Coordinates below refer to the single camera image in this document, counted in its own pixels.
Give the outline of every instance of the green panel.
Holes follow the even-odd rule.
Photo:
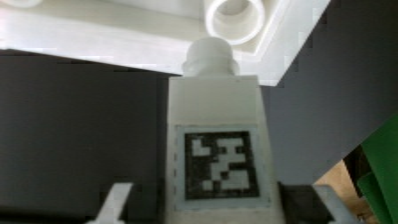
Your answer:
[[[362,189],[362,192],[365,194],[372,211],[378,215],[379,222],[383,224],[394,224],[394,219],[390,215],[390,210],[388,210],[388,204],[385,201],[385,196],[383,196],[383,191],[378,183],[378,177],[376,174],[370,173],[367,174],[358,181],[358,186]]]
[[[372,170],[385,194],[394,223],[398,224],[398,116],[363,143]]]

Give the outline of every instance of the qr-like tag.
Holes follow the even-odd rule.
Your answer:
[[[255,127],[180,127],[179,209],[269,205],[269,186]]]
[[[186,134],[186,186],[187,200],[260,197],[250,131]]]

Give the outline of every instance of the white shelf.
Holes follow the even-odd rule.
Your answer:
[[[187,50],[209,36],[202,0],[45,0],[0,3],[0,47],[182,74]],[[266,28],[234,47],[243,75],[278,85],[330,0],[266,0]]]

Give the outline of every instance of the white bracket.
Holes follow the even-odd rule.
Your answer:
[[[132,187],[134,183],[115,184],[97,220],[90,221],[88,224],[125,224],[125,221],[120,220],[120,216]]]

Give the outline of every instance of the dark gray wall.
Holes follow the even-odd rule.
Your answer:
[[[111,184],[134,181],[131,219],[155,218],[157,80],[154,72],[3,52],[0,208],[95,216]]]
[[[335,1],[280,88],[264,88],[278,176],[314,183],[398,111],[398,2]]]

